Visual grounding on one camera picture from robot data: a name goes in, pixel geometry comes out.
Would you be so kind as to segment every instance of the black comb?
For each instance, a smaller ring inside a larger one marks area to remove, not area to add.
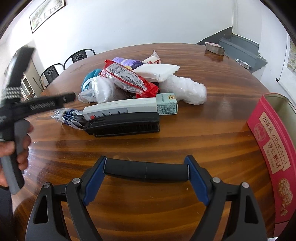
[[[159,132],[157,112],[135,112],[108,115],[86,123],[84,130],[95,137]]]

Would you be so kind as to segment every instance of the metal bolt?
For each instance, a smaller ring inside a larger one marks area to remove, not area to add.
[[[221,179],[218,178],[218,177],[213,177],[213,182],[220,183],[221,182]]]
[[[74,183],[74,184],[77,184],[77,183],[80,183],[80,178],[74,178],[73,180],[72,180],[72,183]]]
[[[246,182],[243,182],[243,183],[242,183],[242,186],[243,186],[244,188],[248,188],[250,185],[249,185],[248,183],[246,183]]]
[[[50,187],[50,183],[44,183],[44,188],[49,188]]]

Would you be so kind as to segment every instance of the teal towel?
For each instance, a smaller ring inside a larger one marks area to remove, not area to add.
[[[93,77],[96,77],[100,74],[102,70],[101,69],[95,69],[93,70],[92,72],[88,73],[85,78],[84,78],[84,81],[82,82],[82,85],[81,85],[81,90],[84,91],[84,90],[88,90],[89,89],[89,84],[87,84],[85,86],[85,88],[83,89],[83,84],[88,81],[89,79],[93,78]]]

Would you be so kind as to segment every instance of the rubber grip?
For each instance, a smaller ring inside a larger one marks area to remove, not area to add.
[[[18,193],[25,183],[18,168],[17,155],[23,151],[22,142],[29,126],[30,123],[23,119],[16,122],[13,128],[6,128],[0,133],[0,141],[14,141],[16,144],[16,151],[12,155],[1,157],[1,165],[11,194]]]
[[[141,161],[106,159],[106,175],[136,178],[140,180],[187,181],[187,164],[167,164]]]

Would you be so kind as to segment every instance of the aluminum foil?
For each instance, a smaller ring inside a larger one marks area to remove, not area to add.
[[[235,61],[246,69],[249,69],[251,67],[248,63],[246,63],[238,58],[236,58]]]

